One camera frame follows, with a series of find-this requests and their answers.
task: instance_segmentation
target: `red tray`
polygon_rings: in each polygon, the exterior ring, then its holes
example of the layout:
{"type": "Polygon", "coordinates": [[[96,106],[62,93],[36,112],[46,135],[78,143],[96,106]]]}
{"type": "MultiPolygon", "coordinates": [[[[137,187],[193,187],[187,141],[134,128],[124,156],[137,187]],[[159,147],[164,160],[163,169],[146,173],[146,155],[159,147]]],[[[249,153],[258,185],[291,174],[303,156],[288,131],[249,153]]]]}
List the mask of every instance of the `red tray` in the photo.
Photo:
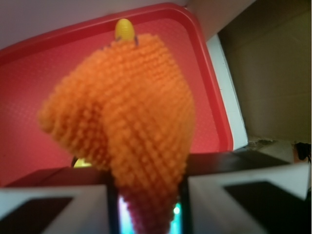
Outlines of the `red tray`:
{"type": "Polygon", "coordinates": [[[159,35],[193,92],[196,130],[192,153],[233,149],[215,72],[196,18],[165,3],[52,31],[0,51],[0,180],[11,182],[42,168],[70,165],[71,157],[43,133],[36,113],[54,86],[86,56],[114,39],[118,19],[137,34],[159,35]]]}

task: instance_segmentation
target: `red tray rim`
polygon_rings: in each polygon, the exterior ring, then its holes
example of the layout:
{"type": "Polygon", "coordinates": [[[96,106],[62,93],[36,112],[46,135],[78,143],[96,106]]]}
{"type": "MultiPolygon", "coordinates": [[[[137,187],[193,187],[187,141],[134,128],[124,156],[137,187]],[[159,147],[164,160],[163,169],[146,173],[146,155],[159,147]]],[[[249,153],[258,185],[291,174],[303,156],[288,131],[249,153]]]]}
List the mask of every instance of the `red tray rim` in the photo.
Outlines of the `red tray rim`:
{"type": "Polygon", "coordinates": [[[129,19],[134,25],[159,18],[168,18],[180,22],[187,30],[192,47],[196,52],[196,59],[203,79],[206,94],[210,103],[214,122],[219,134],[219,151],[233,150],[233,138],[227,114],[223,104],[219,85],[216,80],[213,64],[207,50],[204,36],[198,20],[187,9],[174,3],[161,3],[133,10],[123,11],[100,18],[88,20],[66,26],[48,33],[44,33],[0,50],[0,66],[25,56],[48,50],[57,46],[71,43],[76,40],[95,36],[106,31],[113,31],[120,18],[129,19]]]}

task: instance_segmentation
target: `yellow tip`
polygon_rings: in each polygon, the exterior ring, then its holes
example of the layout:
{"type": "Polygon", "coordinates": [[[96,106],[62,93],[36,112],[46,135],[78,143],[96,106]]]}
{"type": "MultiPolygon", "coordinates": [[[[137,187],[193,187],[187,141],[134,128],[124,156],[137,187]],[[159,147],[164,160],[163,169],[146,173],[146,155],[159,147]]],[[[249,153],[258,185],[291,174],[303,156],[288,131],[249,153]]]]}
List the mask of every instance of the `yellow tip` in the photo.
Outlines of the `yellow tip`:
{"type": "Polygon", "coordinates": [[[118,20],[115,26],[115,39],[133,40],[135,29],[128,19],[118,20]]]}

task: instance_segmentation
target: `brown cardboard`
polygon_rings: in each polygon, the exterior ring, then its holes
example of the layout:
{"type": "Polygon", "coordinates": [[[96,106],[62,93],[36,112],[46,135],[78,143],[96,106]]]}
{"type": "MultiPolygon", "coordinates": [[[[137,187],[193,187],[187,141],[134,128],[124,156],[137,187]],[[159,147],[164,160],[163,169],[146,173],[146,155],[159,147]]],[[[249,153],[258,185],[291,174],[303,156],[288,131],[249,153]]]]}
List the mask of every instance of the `brown cardboard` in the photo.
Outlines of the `brown cardboard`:
{"type": "Polygon", "coordinates": [[[311,2],[258,0],[219,37],[249,139],[311,143],[311,2]]]}

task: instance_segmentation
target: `orange rubber bristles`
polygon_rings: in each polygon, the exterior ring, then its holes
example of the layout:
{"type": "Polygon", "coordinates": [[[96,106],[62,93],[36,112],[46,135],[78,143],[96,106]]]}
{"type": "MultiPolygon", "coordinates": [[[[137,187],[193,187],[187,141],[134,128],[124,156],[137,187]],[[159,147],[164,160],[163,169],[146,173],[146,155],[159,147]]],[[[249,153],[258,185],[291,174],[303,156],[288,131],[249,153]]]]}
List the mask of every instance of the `orange rubber bristles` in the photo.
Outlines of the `orange rubber bristles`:
{"type": "Polygon", "coordinates": [[[78,158],[111,170],[137,234],[164,234],[192,143],[191,91],[157,36],[114,41],[66,76],[41,128],[78,158]]]}

